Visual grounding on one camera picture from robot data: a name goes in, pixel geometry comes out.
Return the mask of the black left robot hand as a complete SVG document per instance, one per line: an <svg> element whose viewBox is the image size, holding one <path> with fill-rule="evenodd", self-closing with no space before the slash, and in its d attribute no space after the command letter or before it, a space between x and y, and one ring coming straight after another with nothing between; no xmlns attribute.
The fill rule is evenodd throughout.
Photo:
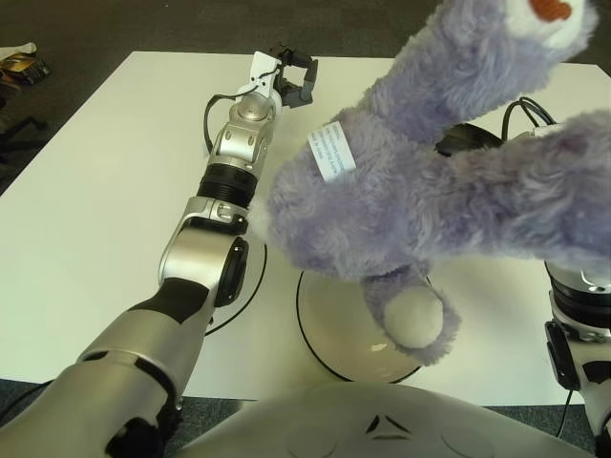
<svg viewBox="0 0 611 458"><path fill-rule="evenodd" d="M272 48L271 53L281 61L278 73L274 77L273 88L280 95L282 105L290 109L309 105L313 102L312 93L315 87L318 60L310 55L290 49L282 44ZM302 85L290 82L284 77L285 67L296 67L305 70Z"/></svg>

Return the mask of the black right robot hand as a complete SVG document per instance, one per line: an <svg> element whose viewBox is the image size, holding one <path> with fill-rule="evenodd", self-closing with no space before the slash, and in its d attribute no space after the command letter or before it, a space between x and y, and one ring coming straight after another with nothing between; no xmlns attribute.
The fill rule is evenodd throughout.
<svg viewBox="0 0 611 458"><path fill-rule="evenodd" d="M442 156L450 157L458 153L497 148L503 140L489 131L471 123L452 126L435 144L435 151Z"/></svg>

